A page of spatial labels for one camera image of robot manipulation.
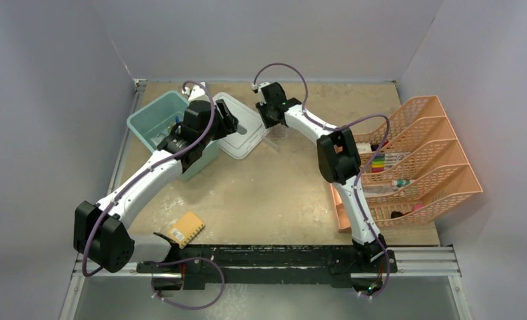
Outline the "white plastic bin lid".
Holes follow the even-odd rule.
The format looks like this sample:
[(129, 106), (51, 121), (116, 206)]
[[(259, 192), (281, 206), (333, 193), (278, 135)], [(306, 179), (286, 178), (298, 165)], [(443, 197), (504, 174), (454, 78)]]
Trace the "white plastic bin lid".
[(213, 98), (223, 100), (232, 115), (239, 120), (237, 132), (219, 139), (219, 148), (233, 159), (244, 159), (266, 137), (269, 130), (256, 111), (228, 93), (220, 92)]

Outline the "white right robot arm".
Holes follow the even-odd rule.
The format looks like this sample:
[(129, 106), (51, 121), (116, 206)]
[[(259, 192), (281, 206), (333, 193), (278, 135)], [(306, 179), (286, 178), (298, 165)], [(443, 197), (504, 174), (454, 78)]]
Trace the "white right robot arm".
[(267, 128), (283, 125), (294, 129), (316, 145), (318, 168), (324, 180), (340, 196), (350, 222), (354, 261), (363, 271), (371, 271), (388, 257), (386, 242), (366, 204), (361, 182), (361, 158), (349, 128), (335, 128), (307, 111), (296, 98), (288, 98), (282, 86), (264, 82), (253, 84), (259, 96), (256, 108)]

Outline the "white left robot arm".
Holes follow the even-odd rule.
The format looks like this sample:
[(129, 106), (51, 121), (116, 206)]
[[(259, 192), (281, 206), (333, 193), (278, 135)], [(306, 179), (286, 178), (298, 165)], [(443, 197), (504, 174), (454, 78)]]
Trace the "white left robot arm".
[(83, 274), (92, 276), (88, 262), (118, 272), (130, 262), (153, 262), (164, 273), (179, 266), (171, 240), (160, 233), (131, 236), (128, 229), (161, 189), (193, 169), (208, 146), (237, 132), (239, 121), (225, 101), (190, 101), (180, 123), (171, 129), (147, 162), (118, 189), (75, 210), (73, 246), (83, 256)]

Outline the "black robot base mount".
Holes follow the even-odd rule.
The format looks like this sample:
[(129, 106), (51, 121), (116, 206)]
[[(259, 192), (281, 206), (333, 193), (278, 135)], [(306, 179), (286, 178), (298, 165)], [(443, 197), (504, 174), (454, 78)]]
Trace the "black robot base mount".
[(392, 250), (388, 257), (362, 263), (353, 245), (189, 245), (173, 247), (160, 263), (139, 263), (137, 271), (175, 274), (185, 290), (201, 290), (209, 283), (318, 284), (369, 295), (398, 267)]

